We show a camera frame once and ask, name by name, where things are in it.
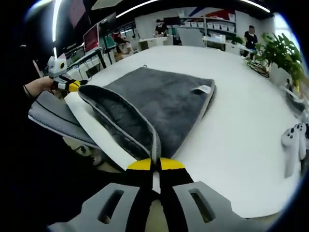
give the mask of white label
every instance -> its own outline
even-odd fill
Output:
[[[202,85],[202,86],[199,86],[199,87],[194,88],[192,90],[201,90],[202,92],[207,93],[207,94],[210,94],[210,92],[211,92],[211,88],[207,85]]]

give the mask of white controller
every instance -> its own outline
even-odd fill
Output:
[[[295,128],[286,130],[281,136],[281,142],[287,152],[285,178],[293,175],[299,152],[299,132]]]
[[[303,160],[306,156],[306,124],[301,122],[295,126],[295,129],[299,133],[299,158]]]

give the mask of gray fabric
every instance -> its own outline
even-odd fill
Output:
[[[211,92],[192,91],[201,85],[211,87]],[[102,120],[109,118],[149,150],[149,137],[141,132],[145,131],[145,128],[141,128],[143,123],[140,120],[144,116],[146,124],[149,126],[150,123],[154,127],[158,135],[156,142],[160,141],[161,156],[165,158],[171,158],[177,152],[191,129],[204,116],[214,93],[213,80],[146,67],[130,72],[102,88],[79,88],[82,99],[92,105]],[[138,114],[140,118],[134,118],[133,114]]]
[[[80,126],[64,100],[56,98],[47,91],[40,94],[37,102],[35,101],[32,104],[28,112],[28,117],[32,121],[61,136],[72,138],[85,145],[98,148],[96,143]]]

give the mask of plant pot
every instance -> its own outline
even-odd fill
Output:
[[[269,72],[269,80],[277,86],[284,86],[287,79],[290,79],[291,75],[284,69],[278,68],[276,63],[272,63]]]

